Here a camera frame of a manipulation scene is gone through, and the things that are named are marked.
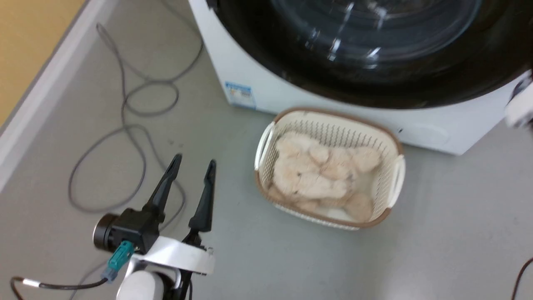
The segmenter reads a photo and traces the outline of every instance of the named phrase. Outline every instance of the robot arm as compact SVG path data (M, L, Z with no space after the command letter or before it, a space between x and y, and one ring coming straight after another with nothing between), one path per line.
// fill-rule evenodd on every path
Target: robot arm
M119 300L183 300L193 273L213 273L213 249L201 245L199 232L211 231L216 174L214 160L209 163L200 203L189 221L189 234L181 242L159 236L158 227L165 219L166 200L181 159L181 154L174 157L141 211L128 208L120 216L107 214L96 225L93 242L97 248L114 252L122 242L128 241L135 249L117 293ZM163 273L145 271L148 266L170 271L175 279Z

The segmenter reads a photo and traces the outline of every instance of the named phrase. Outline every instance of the gray cable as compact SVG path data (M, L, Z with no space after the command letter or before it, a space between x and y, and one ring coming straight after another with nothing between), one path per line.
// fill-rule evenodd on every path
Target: gray cable
M76 162L76 164L74 165L74 168L72 169L72 172L70 173L69 182L68 182L68 199L69 199L69 203L75 209L77 209L77 210L79 210L81 212L84 212L84 213L87 213L87 214L96 214L96 213L107 212L109 210L114 210L114 209L119 208L119 207L127 204L128 202L130 202L135 197L137 192L139 191L139 189L140 189L140 187L141 187L141 185L142 185L142 183L144 181L144 177L146 175L147 161L146 161L146 155L145 155L144 151L142 150L142 148L139 145L138 141L132 135L132 132L131 132L132 129L138 129L138 130L141 130L144 133L144 135L146 136L146 138L148 140L148 144L150 145L150 148L151 148L152 152L154 153L154 156L156 157L157 162L159 163L159 166L163 169L163 171L166 170L166 164L163 162L163 160L161 159L161 157L157 153L157 151L155 149L155 146L154 146L154 142L152 141L152 137L151 137L150 133L148 132L147 128L142 126L142 125L139 125L139 124L127 124L126 123L126 118L125 118L125 110L128 109L128 111L130 111L131 113L133 113L133 114L135 114L137 116L140 116L140 117L155 117L155 116L160 116L162 114L165 114L168 111L170 111L172 108L174 108L174 106L176 106L178 98L179 98L179 90L178 90L177 86L174 84L174 82L176 80L180 79L182 76L184 76L189 71L191 71L193 66L196 64L196 62L200 58L200 55L201 55L202 50L204 48L204 44L201 41L201 36L200 36L199 32L197 31L197 29L195 28L194 24L192 24L182 14L180 14L177 10L175 10L173 7L171 7L165 0L161 0L161 3L173 15L175 15L177 18L179 18L194 33L196 33L198 35L198 37L200 37L200 48L199 48L198 54L196 54L196 56L193 59L193 61L183 71L179 72L175 76L172 76L171 78L168 78L168 79L154 79L154 78L144 74L143 72L141 72L140 70L135 68L131 63L129 63L120 54L115 41L112 39L111 35L107 32L107 30L104 28L104 26L102 24L97 24L96 30L97 30L98 34L100 35L101 40L104 42L104 44L107 46L107 48L113 53L113 55L117 59L117 62L118 62L119 68L120 68L120 78L121 78L122 98L123 98L122 107L120 109L120 119L121 119L121 122L122 122L122 126L119 127L118 129L115 129L115 130L109 132L108 134L104 135L103 137L98 139L91 147L89 147L89 149L87 149L87 151ZM130 92L126 92L125 67L130 69L134 74L136 74L140 78L144 79L144 83L142 83L141 85L133 88ZM142 89L144 89L144 88L146 88L148 86L152 86L152 85L164 85L164 86L169 86L170 88L172 88L174 90L174 92L176 93L174 101L168 107L163 108L163 109L161 109L159 111L155 111L155 112L141 112L141 111L138 111L137 109L133 108L129 104L128 99L132 95L134 95L135 93L139 92L140 90L142 90ZM139 180L139 182L137 184L137 187L125 199L123 199L121 201L118 201L116 204L113 204L111 206L103 207L103 208L97 208L97 209L90 209L90 208L82 206L81 204L79 204L79 202L77 202L76 198L74 197L74 193L72 191L73 186L74 186L74 178L75 178L77 170L79 169L80 165L83 163L85 158L92 151L94 151L98 146L100 146L107 139L109 139L109 138L111 138L111 137L113 137L113 136L115 136L115 135L117 135L117 134L119 134L121 132L124 132L124 133L127 134L129 141L135 147L135 149L137 150L137 152L140 155L141 160L142 160L142 165L143 165L142 173L141 173L141 178L140 178L140 180ZM186 196L185 196L185 191L184 191L183 187L179 184L179 182L177 180L175 180L173 183L175 184L175 186L180 191L180 194L182 196L182 202L181 202L180 207L176 211L176 213L174 213L172 215L172 217L166 223L164 223L161 226L161 228L160 228L161 231L163 231L179 215L179 213L183 209L183 206L185 205L185 202L186 202ZM89 272L87 272L85 275L82 276L81 280L79 281L79 285L83 284L83 282L85 282L85 280L87 280L87 278L89 278L96 271L98 271L99 269L104 267L106 265L106 263L107 263L107 261L104 261L104 262L98 264L97 266L95 266L94 268L92 268L91 270L89 270ZM76 291L72 292L72 294L70 295L70 299L69 300L74 299L75 295L76 295Z

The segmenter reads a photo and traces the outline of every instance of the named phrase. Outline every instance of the basket handle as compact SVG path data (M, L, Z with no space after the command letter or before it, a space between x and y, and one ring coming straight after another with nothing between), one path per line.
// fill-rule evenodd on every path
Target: basket handle
M403 180L405 179L405 157L398 155L394 161L394 173L392 174L392 186L389 193L389 208L392 208L398 200Z
M259 166L263 163L263 160L265 159L265 152L267 151L268 146L270 145L270 141L272 140L273 128L275 124L275 122L268 124L268 126L265 128L265 131L263 132L263 135L261 135L261 139L259 139L259 145L257 146L257 151L255 152L254 161L254 169L256 171L259 170Z

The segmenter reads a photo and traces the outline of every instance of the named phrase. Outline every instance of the black cable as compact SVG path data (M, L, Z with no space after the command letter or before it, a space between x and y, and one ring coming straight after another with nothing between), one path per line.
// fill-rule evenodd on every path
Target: black cable
M94 268L90 269L87 273L85 273L82 276L82 278L79 280L78 284L79 285L83 284L85 282L85 280L87 280L87 278L89 278L89 276L91 276L92 274L94 274L96 271L98 271L99 269L103 268L104 266L107 266L107 260L104 260L103 262L101 262L97 266L95 266ZM74 299L74 296L76 296L76 291L72 292L72 294L70 295L69 300Z
M514 289L513 289L513 295L511 296L511 300L516 299L516 294L518 293L518 285L520 284L520 280L522 279L522 275L528 268L528 266L533 263L533 258L530 258L523 266L522 269L520 269L520 272L518 273L518 277L516 278L516 282L514 283Z
M15 297L17 297L18 300L24 300L22 296L20 295L19 291L17 290L17 287L15 286L15 282L24 282L25 278L14 276L10 280L10 286L11 290L15 294ZM56 290L80 290L80 289L91 289L98 286L101 286L102 284L107 282L107 278L103 278L98 282L95 283L89 283L87 285L75 285L75 286L64 286L64 285L52 285L50 283L42 283L40 282L38 285L38 288L43 289L56 289Z
M192 281L189 281L189 300L192 300Z

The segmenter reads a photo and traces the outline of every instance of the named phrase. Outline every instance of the baseboard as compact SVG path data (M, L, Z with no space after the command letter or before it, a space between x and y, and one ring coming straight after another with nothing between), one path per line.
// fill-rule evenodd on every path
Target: baseboard
M88 0L48 65L0 136L0 192L78 71L118 0Z

